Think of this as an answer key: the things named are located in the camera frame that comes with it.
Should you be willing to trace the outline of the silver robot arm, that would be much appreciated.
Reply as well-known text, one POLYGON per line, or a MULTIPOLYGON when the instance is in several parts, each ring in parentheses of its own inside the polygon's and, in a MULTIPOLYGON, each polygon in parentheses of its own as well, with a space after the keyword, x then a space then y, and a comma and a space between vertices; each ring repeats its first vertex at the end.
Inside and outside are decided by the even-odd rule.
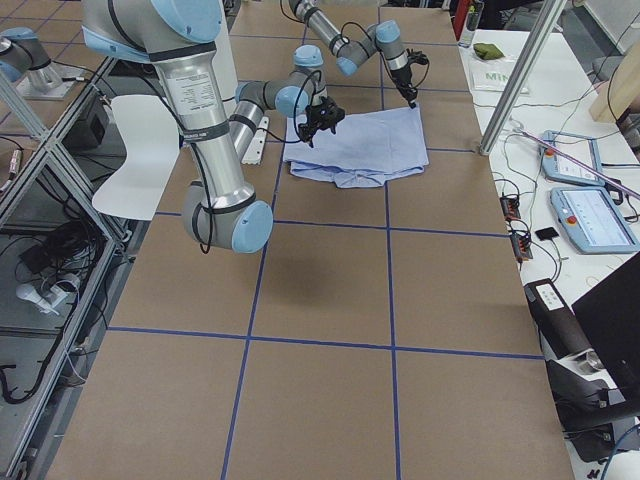
POLYGON ((421 51, 405 47, 395 20, 372 24, 367 28, 347 22, 338 29, 313 1, 289 1, 288 5, 294 17, 309 27, 327 46, 344 76, 354 75, 369 59, 379 54, 390 80, 408 106, 417 106, 418 87, 413 82, 412 65, 427 66, 429 60, 421 51))
POLYGON ((271 207, 257 199, 241 160, 263 114, 300 114, 299 138, 310 143, 319 130, 334 132, 345 113, 325 89, 319 51, 309 65, 297 63, 284 80, 241 87, 232 113, 214 71, 216 40, 227 31, 218 1, 85 1, 86 45, 120 60, 154 67, 165 106, 192 152, 199 178, 191 183, 182 218, 201 249, 254 253, 267 243, 271 207))

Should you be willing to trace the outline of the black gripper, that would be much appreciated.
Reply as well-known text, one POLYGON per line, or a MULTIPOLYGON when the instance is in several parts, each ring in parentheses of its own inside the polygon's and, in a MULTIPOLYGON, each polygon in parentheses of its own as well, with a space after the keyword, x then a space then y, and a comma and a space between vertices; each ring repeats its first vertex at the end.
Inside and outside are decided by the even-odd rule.
POLYGON ((411 109, 418 107, 418 88, 412 78, 412 65, 430 66, 425 53, 419 50, 406 49, 398 57, 389 61, 389 75, 396 89, 406 100, 411 109))
POLYGON ((306 122, 298 124, 298 137, 313 148, 313 137, 319 130, 336 133, 337 124, 345 118, 345 110, 331 97, 321 97, 319 104, 305 108, 305 115, 306 122))

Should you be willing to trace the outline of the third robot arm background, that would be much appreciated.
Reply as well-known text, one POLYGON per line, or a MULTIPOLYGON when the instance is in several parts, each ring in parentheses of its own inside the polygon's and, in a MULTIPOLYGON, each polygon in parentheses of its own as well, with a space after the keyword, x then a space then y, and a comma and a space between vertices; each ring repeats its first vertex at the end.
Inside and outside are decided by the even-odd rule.
POLYGON ((51 58, 36 33, 28 27, 1 32, 1 72, 16 82, 28 71, 39 71, 51 64, 51 58))

